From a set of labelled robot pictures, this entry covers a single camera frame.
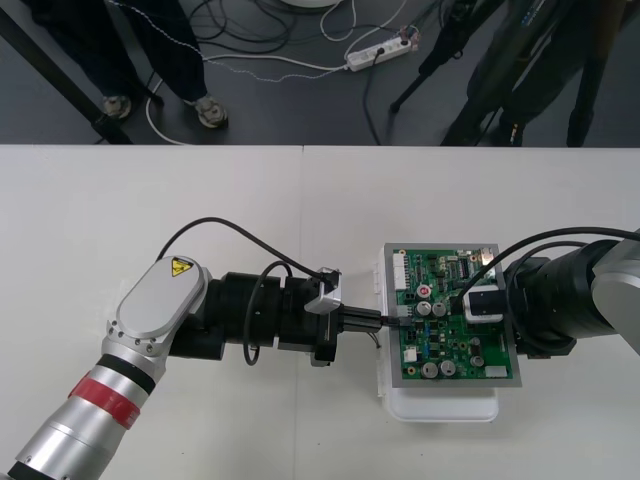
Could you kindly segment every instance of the gray floor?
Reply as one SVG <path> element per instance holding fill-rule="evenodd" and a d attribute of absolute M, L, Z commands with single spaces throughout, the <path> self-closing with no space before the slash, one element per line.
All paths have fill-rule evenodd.
<path fill-rule="evenodd" d="M 182 0 L 190 11 L 197 0 Z M 265 22 L 264 16 L 250 0 L 227 2 L 231 18 L 261 32 L 277 31 L 277 24 Z M 401 0 L 359 0 L 358 23 L 378 24 L 387 19 Z M 393 22 L 402 25 L 424 5 L 421 0 L 409 0 L 408 6 Z M 47 33 L 31 22 L 28 9 L 17 0 L 0 0 L 0 6 L 51 55 L 51 57 L 96 102 L 100 93 L 86 79 L 82 71 L 55 45 Z M 327 22 L 328 29 L 350 25 L 351 12 L 347 5 L 340 7 Z M 122 31 L 130 55 L 141 78 L 151 71 L 126 21 L 114 12 L 116 24 Z M 401 113 L 389 123 L 389 103 L 412 81 L 418 65 L 433 46 L 438 26 L 424 32 L 420 50 L 376 67 L 371 89 L 370 108 L 374 122 L 383 136 L 383 143 L 393 145 L 438 145 L 447 126 L 453 121 L 466 100 L 467 81 L 491 40 L 501 15 L 496 14 L 472 38 L 464 57 L 450 61 L 436 72 L 405 104 Z M 300 17 L 294 33 L 296 38 L 319 32 L 319 17 Z M 199 18 L 194 23 L 208 24 Z M 198 28 L 206 34 L 213 30 Z M 384 40 L 389 33 L 378 33 L 371 43 Z M 618 38 L 603 80 L 594 120 L 586 146 L 639 147 L 640 96 L 640 22 L 636 21 Z M 277 55 L 296 58 L 326 66 L 342 65 L 342 54 L 349 42 L 330 43 L 323 38 L 304 45 L 288 46 Z M 207 55 L 226 53 L 218 47 L 206 46 Z M 251 70 L 256 75 L 277 78 L 287 73 L 314 75 L 319 72 L 266 60 L 225 60 L 236 69 Z M 161 111 L 152 107 L 157 126 L 169 137 L 193 144 L 308 144 L 308 145 L 371 145 L 373 140 L 366 128 L 361 107 L 362 92 L 369 70 L 359 73 L 339 72 L 309 81 L 289 79 L 282 83 L 265 83 L 246 74 L 209 65 L 207 84 L 227 107 L 230 128 L 208 131 L 200 126 L 195 115 L 166 87 L 159 93 L 166 105 Z M 547 111 L 533 122 L 525 136 L 525 146 L 562 147 L 566 124 L 575 102 L 579 77 L 564 90 Z M 125 131 L 136 144 L 163 144 L 147 124 L 143 109 L 139 109 L 125 125 Z M 29 64 L 0 40 L 0 143 L 90 144 L 98 136 L 66 101 Z"/>

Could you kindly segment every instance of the shoe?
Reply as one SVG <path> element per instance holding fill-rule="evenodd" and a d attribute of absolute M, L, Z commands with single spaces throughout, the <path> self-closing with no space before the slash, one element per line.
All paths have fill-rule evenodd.
<path fill-rule="evenodd" d="M 104 113 L 114 120 L 124 120 L 131 113 L 131 99 L 126 95 L 103 97 Z"/>
<path fill-rule="evenodd" d="M 224 107 L 209 95 L 195 102 L 187 102 L 185 100 L 184 103 L 196 109 L 198 120 L 207 128 L 223 128 L 229 122 Z"/>
<path fill-rule="evenodd" d="M 494 147 L 521 147 L 526 124 L 510 123 L 500 119 L 498 128 L 489 135 Z"/>

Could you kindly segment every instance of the red stripe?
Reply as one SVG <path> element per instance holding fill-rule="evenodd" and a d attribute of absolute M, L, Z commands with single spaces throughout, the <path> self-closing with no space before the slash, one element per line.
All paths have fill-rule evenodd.
<path fill-rule="evenodd" d="M 80 380 L 69 396 L 84 398 L 96 407 L 100 407 L 127 430 L 133 426 L 140 415 L 140 409 L 127 397 L 86 376 Z"/>

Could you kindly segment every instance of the tripod leg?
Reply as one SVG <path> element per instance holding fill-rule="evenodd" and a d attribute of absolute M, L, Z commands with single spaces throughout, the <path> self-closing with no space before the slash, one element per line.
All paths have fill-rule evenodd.
<path fill-rule="evenodd" d="M 411 96 L 413 92 L 415 92 L 420 85 L 424 83 L 424 81 L 429 78 L 427 75 L 420 75 L 416 78 L 409 87 L 402 92 L 402 94 L 398 97 L 398 99 L 391 104 L 389 107 L 389 111 L 391 113 L 398 113 L 400 111 L 400 106 Z"/>
<path fill-rule="evenodd" d="M 429 56 L 418 69 L 419 76 L 398 99 L 389 111 L 398 113 L 400 106 L 440 67 L 457 55 L 469 41 L 471 35 L 498 9 L 504 0 L 485 0 L 474 12 L 477 0 L 456 0 L 451 7 L 451 16 L 442 28 Z"/>
<path fill-rule="evenodd" d="M 502 41 L 487 59 L 487 73 L 478 80 L 441 145 L 464 146 L 475 140 L 475 127 L 488 112 L 495 110 L 496 98 L 511 92 L 517 82 L 519 75 L 514 75 L 514 71 L 522 68 L 518 63 L 522 53 L 530 51 L 549 25 L 562 18 L 572 4 L 571 0 L 542 3 L 531 0 L 512 12 L 502 35 L 508 41 Z"/>
<path fill-rule="evenodd" d="M 122 129 L 84 94 L 51 58 L 0 8 L 0 36 L 22 55 L 53 87 L 58 90 L 91 127 L 112 144 L 132 142 Z"/>

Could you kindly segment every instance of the green circuit board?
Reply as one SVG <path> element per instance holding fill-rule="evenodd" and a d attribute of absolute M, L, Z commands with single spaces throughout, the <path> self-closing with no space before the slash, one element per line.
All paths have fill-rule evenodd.
<path fill-rule="evenodd" d="M 398 314 L 412 317 L 412 326 L 399 332 L 402 378 L 512 379 L 504 322 L 469 323 L 462 312 L 451 314 L 451 302 L 466 281 L 482 267 L 483 258 L 485 262 L 487 258 L 493 258 L 491 249 L 394 250 L 394 253 L 404 255 L 406 282 L 406 289 L 396 291 Z M 495 284 L 493 271 L 477 283 Z M 424 298 L 425 287 L 430 290 L 428 298 Z M 420 302 L 427 302 L 431 313 L 424 315 L 424 310 L 420 313 L 417 310 Z M 412 351 L 405 354 L 412 349 L 415 349 L 415 355 Z M 451 365 L 443 364 L 445 361 L 453 362 L 455 373 L 445 375 L 445 366 Z M 438 366 L 436 377 L 425 377 L 427 367 L 422 368 L 425 363 L 429 363 L 427 367 L 431 372 L 434 372 L 434 365 Z"/>

